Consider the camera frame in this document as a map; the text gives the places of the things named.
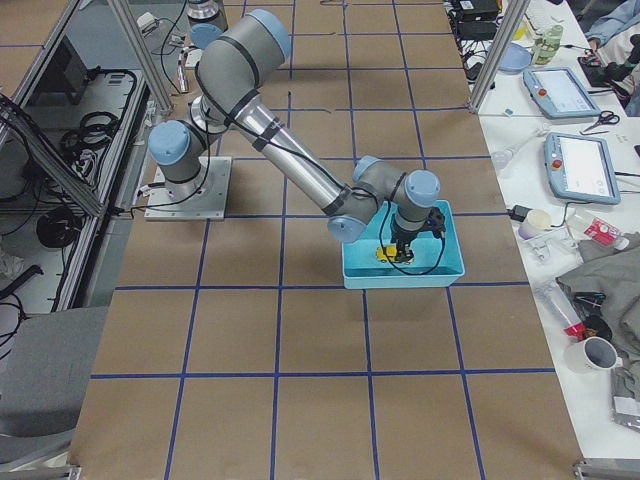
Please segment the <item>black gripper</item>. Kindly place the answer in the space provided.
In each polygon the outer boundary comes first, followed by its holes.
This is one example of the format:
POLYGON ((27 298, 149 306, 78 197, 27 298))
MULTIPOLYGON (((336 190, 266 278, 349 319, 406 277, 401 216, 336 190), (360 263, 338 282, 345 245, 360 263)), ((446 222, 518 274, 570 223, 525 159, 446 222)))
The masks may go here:
POLYGON ((400 212, 396 212, 392 215, 391 242, 395 245, 396 248, 394 256, 395 262, 413 262, 414 253, 411 249, 411 243, 424 229, 427 221, 427 218, 416 221, 408 220, 400 212))

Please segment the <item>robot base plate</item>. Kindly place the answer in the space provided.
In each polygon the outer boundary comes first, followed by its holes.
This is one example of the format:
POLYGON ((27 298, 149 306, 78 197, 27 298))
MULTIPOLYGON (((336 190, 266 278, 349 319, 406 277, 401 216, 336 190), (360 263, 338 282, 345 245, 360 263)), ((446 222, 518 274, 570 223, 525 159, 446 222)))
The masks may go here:
POLYGON ((231 178, 232 158, 203 155, 201 169, 194 180, 185 184, 167 181, 159 167, 154 181, 163 186, 149 195, 151 206, 145 209, 148 221, 223 221, 231 178))

